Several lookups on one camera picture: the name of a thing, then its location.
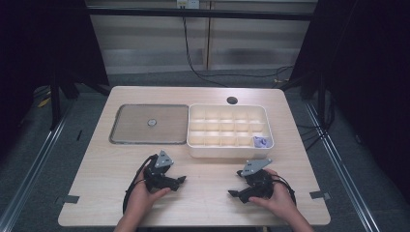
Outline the person's right hand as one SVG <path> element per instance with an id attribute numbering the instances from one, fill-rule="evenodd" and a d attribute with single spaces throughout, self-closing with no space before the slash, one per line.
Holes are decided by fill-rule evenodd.
<path id="1" fill-rule="evenodd" d="M 272 185 L 273 194 L 269 199 L 251 197 L 249 201 L 270 211 L 278 218 L 290 220 L 295 215 L 297 208 L 289 194 L 288 188 L 278 182 L 278 173 L 276 171 L 269 168 L 265 168 L 265 171 L 275 180 Z"/>

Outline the person's left hand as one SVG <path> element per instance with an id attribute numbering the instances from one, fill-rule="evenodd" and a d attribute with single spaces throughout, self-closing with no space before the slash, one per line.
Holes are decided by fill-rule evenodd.
<path id="1" fill-rule="evenodd" d="M 162 188 L 151 193 L 145 185 L 143 174 L 139 174 L 134 181 L 125 216 L 132 219 L 144 218 L 154 206 L 154 203 L 171 192 L 170 188 Z"/>

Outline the black curtain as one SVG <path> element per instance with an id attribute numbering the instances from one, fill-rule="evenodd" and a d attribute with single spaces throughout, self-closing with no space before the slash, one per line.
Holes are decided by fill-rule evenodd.
<path id="1" fill-rule="evenodd" d="M 410 202 L 410 0 L 318 0 L 290 79 L 325 85 Z"/>
<path id="2" fill-rule="evenodd" d="M 50 87 L 78 96 L 76 85 L 108 95 L 102 53 L 85 0 L 0 0 L 0 160 L 20 134 L 34 92 Z"/>

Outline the white wall socket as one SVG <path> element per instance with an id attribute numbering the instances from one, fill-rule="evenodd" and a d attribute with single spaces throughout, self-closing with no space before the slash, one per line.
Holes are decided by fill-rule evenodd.
<path id="1" fill-rule="evenodd" d="M 199 0 L 176 0 L 178 9 L 198 10 L 200 8 Z"/>

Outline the black metal stand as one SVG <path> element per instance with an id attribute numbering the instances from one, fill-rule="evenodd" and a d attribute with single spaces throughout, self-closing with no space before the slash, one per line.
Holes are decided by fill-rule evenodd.
<path id="1" fill-rule="evenodd" d="M 61 107 L 60 107 L 60 88 L 57 74 L 54 72 L 50 79 L 50 99 L 51 99 L 51 126 L 53 131 L 61 120 Z"/>

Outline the grey tape strip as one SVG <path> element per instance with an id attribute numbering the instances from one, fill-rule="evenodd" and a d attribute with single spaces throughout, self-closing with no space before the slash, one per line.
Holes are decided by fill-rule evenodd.
<path id="1" fill-rule="evenodd" d="M 59 205 L 64 205 L 65 203 L 76 204 L 79 197 L 75 195 L 65 195 L 56 198 L 55 203 Z"/>
<path id="2" fill-rule="evenodd" d="M 329 200 L 331 199 L 331 195 L 328 192 L 323 192 L 321 190 L 319 191 L 312 191 L 309 193 L 311 199 L 318 199 L 318 198 L 323 198 L 324 200 Z"/>

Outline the white divided organizer box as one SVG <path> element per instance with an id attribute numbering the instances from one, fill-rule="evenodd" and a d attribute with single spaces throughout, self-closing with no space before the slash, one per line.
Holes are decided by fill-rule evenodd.
<path id="1" fill-rule="evenodd" d="M 273 146 L 255 148 L 255 136 L 270 138 Z M 193 104 L 187 144 L 194 158 L 265 159 L 275 141 L 263 106 Z"/>

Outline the metal floor rail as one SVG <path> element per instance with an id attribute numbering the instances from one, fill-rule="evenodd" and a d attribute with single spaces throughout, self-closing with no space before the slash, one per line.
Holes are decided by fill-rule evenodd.
<path id="1" fill-rule="evenodd" d="M 331 136 L 320 126 L 319 116 L 311 102 L 306 103 L 307 113 L 311 122 L 316 126 L 319 139 L 336 170 L 338 177 L 357 213 L 366 232 L 382 232 L 367 203 L 360 194 L 346 165 L 344 164 Z"/>
<path id="2" fill-rule="evenodd" d="M 32 191 L 33 186 L 37 182 L 45 163 L 48 160 L 56 142 L 58 141 L 63 128 L 66 125 L 67 117 L 70 115 L 74 101 L 69 101 L 64 114 L 58 121 L 53 130 L 51 130 L 40 151 L 37 153 L 36 159 L 25 175 L 22 183 L 19 185 L 15 196 L 5 209 L 4 214 L 0 217 L 0 232 L 12 232 L 15 223 L 27 202 L 27 199 Z"/>

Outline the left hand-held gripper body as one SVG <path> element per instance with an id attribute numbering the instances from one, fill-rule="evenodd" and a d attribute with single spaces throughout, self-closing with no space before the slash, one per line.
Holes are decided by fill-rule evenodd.
<path id="1" fill-rule="evenodd" d="M 164 151 L 154 154 L 144 170 L 146 188 L 152 189 L 174 189 L 174 180 L 165 176 L 165 173 L 173 165 L 174 161 Z"/>

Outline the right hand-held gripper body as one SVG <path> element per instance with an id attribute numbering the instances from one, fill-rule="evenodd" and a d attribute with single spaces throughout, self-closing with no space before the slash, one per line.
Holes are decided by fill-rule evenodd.
<path id="1" fill-rule="evenodd" d="M 246 183 L 249 188 L 256 191 L 256 197 L 270 197 L 273 193 L 271 175 L 264 170 L 264 167 L 272 162 L 271 159 L 251 159 L 245 164 L 244 171 Z"/>

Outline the black horizontal bar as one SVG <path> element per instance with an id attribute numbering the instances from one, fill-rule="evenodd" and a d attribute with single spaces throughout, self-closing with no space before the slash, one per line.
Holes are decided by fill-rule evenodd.
<path id="1" fill-rule="evenodd" d="M 268 20 L 311 21 L 313 14 L 270 13 L 222 10 L 181 10 L 181 9 L 128 9 L 128 8 L 87 8 L 89 15 L 135 15 L 135 16 L 175 16 L 175 17 L 207 17 L 207 18 L 240 18 Z"/>

